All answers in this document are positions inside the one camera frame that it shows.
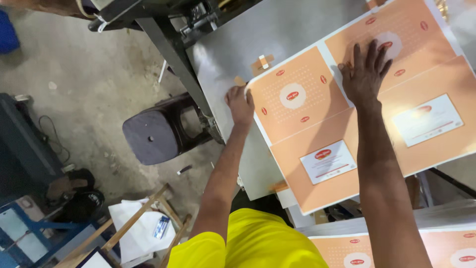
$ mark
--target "yellow shirt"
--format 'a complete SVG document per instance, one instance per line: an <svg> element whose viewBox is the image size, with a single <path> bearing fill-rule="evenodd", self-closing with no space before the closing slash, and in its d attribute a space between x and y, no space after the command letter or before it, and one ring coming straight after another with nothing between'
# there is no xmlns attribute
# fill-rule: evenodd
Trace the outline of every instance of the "yellow shirt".
<svg viewBox="0 0 476 268"><path fill-rule="evenodd" d="M172 249L169 268L328 268L311 240L273 214L231 213L227 239L201 233Z"/></svg>

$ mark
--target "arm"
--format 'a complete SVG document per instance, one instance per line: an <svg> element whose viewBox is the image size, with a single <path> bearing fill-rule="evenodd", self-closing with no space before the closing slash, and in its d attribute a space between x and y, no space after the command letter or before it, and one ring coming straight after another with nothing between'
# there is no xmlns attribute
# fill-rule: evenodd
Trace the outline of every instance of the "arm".
<svg viewBox="0 0 476 268"><path fill-rule="evenodd" d="M378 90L392 60L384 64L386 49L369 46L366 62L354 46L354 69L339 64L343 87L357 110L359 144L357 166L360 200L377 268L430 268L418 232L405 179L385 129Z"/></svg>
<svg viewBox="0 0 476 268"><path fill-rule="evenodd" d="M205 187L200 210L189 238L203 232L215 232L223 237L225 243L227 241L228 216L237 184L238 165L255 110L251 91L248 90L245 100L244 90L244 86L232 87L225 96L235 125Z"/></svg>

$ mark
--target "hand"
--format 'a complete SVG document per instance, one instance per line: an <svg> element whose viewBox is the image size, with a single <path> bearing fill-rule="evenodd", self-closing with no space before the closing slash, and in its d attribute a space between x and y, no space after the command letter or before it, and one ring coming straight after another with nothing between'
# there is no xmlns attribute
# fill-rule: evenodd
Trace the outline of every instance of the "hand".
<svg viewBox="0 0 476 268"><path fill-rule="evenodd" d="M393 60L383 64L387 48L377 51L377 40L373 40L368 48L367 60L364 63L360 54L359 44L354 46L354 69L345 64L338 68L344 77L342 86L347 98L357 109L378 102L377 95L382 80L387 74Z"/></svg>
<svg viewBox="0 0 476 268"><path fill-rule="evenodd" d="M251 95L251 89L246 93L246 99L244 92L245 86L230 88L225 95L225 102L230 107L235 125L246 127L249 130L253 123L255 104Z"/></svg>

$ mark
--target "steel table surface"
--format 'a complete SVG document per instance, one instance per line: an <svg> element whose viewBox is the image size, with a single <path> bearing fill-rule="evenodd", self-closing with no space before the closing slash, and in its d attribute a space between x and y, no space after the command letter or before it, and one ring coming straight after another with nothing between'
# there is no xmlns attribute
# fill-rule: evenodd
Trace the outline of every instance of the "steel table surface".
<svg viewBox="0 0 476 268"><path fill-rule="evenodd" d="M249 81L253 78L250 65L260 55L272 54L274 66L366 11L365 0L264 0L188 48L225 141L233 120L223 97L235 85L236 76ZM472 41L462 45L467 55ZM468 58L475 63L474 56ZM284 179L256 123L245 142L239 175L250 200L271 194L269 186Z"/></svg>

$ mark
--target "concrete floor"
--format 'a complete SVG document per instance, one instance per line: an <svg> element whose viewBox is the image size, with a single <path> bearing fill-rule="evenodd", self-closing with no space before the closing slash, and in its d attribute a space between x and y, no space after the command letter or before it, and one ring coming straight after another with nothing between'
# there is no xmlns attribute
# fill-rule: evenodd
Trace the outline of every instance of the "concrete floor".
<svg viewBox="0 0 476 268"><path fill-rule="evenodd" d="M159 165L144 166L122 133L122 123L154 103L185 92L180 80L158 74L163 58L146 34L92 33L88 21L10 10L21 49L0 56L0 88L33 98L33 120L48 115L71 151L68 163L89 169L107 204L139 199L168 182L180 216L198 212L199 198L223 146L215 141ZM198 119L187 116L196 126ZM45 130L52 136L49 122ZM187 172L177 171L192 165Z"/></svg>

